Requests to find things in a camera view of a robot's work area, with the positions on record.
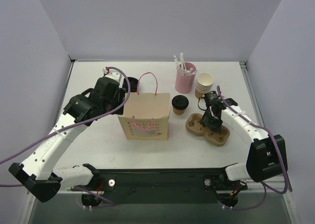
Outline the brown paper coffee cup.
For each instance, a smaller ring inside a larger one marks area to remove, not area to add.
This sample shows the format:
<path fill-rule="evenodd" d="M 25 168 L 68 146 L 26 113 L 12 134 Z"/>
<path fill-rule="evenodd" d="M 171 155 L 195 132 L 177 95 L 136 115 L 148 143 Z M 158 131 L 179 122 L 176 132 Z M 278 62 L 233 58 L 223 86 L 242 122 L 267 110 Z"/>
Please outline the brown paper coffee cup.
<path fill-rule="evenodd" d="M 183 115 L 185 113 L 185 109 L 177 109 L 177 108 L 173 107 L 173 112 L 176 115 Z"/>

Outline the black cup lid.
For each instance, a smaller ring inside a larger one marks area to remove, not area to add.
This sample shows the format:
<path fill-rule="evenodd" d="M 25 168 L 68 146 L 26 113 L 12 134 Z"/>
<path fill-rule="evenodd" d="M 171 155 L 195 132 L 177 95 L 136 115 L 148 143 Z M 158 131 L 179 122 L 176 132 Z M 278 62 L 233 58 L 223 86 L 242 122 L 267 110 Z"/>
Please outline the black cup lid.
<path fill-rule="evenodd" d="M 172 106 L 176 110 L 186 110 L 189 100 L 184 95 L 177 95 L 172 98 Z"/>

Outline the pink and cream paper bag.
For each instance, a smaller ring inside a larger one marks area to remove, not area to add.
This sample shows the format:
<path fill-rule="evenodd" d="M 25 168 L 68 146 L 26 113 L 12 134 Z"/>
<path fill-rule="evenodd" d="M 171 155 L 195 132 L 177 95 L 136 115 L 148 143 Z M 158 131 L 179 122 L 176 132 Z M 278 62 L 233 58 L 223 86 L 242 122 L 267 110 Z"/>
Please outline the pink and cream paper bag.
<path fill-rule="evenodd" d="M 130 93 L 124 113 L 118 116 L 128 140 L 167 140 L 171 109 L 170 93 L 141 93 L 140 82 L 136 92 Z"/>

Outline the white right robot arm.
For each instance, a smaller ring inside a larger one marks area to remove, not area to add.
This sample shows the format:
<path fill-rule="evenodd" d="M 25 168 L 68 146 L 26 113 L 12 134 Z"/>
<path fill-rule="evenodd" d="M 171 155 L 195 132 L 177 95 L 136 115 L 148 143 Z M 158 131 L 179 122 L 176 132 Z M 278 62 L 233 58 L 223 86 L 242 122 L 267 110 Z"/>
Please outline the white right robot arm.
<path fill-rule="evenodd" d="M 215 133 L 228 124 L 250 145 L 247 161 L 229 165 L 218 176 L 219 185 L 230 188 L 237 180 L 251 179 L 262 182 L 287 173 L 285 141 L 280 135 L 272 135 L 266 128 L 256 125 L 231 98 L 222 99 L 215 91 L 204 96 L 206 110 L 201 125 Z"/>

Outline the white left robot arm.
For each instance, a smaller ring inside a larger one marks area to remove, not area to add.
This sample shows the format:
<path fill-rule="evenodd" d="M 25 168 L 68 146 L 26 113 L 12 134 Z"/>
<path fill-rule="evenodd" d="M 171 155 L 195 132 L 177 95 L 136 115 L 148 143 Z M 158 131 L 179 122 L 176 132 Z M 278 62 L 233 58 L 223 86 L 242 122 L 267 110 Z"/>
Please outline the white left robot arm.
<path fill-rule="evenodd" d="M 90 164 L 56 169 L 55 166 L 70 144 L 96 118 L 121 105 L 125 90 L 121 76 L 103 76 L 94 88 L 73 96 L 53 127 L 52 137 L 45 139 L 21 163 L 13 163 L 9 172 L 39 201 L 47 202 L 60 189 L 85 186 L 95 190 L 100 184 L 99 171 Z"/>

